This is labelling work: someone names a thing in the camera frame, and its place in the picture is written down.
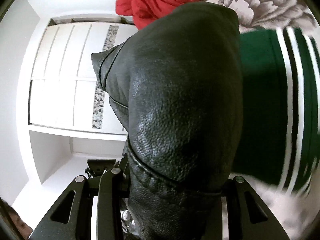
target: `green striped fabric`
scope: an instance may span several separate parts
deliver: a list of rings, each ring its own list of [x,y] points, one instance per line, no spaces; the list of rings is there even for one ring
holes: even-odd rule
[[[320,157],[320,58],[287,27],[241,34],[244,124],[233,172],[307,195]]]

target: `white cabinet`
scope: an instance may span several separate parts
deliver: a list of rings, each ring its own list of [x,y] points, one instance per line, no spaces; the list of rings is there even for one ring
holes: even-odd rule
[[[29,122],[53,128],[127,134],[97,86],[91,54],[134,35],[133,25],[103,22],[49,26],[31,77]]]

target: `triangular cutout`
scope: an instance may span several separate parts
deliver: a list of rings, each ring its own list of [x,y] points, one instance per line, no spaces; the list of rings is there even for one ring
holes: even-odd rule
[[[260,222],[265,222],[268,220],[267,214],[254,200],[253,196],[249,191],[244,192],[245,201],[247,203],[247,208],[249,212],[250,222],[257,224]]]
[[[76,192],[70,191],[65,199],[61,202],[55,212],[51,215],[51,220],[67,224],[69,222],[73,199]]]

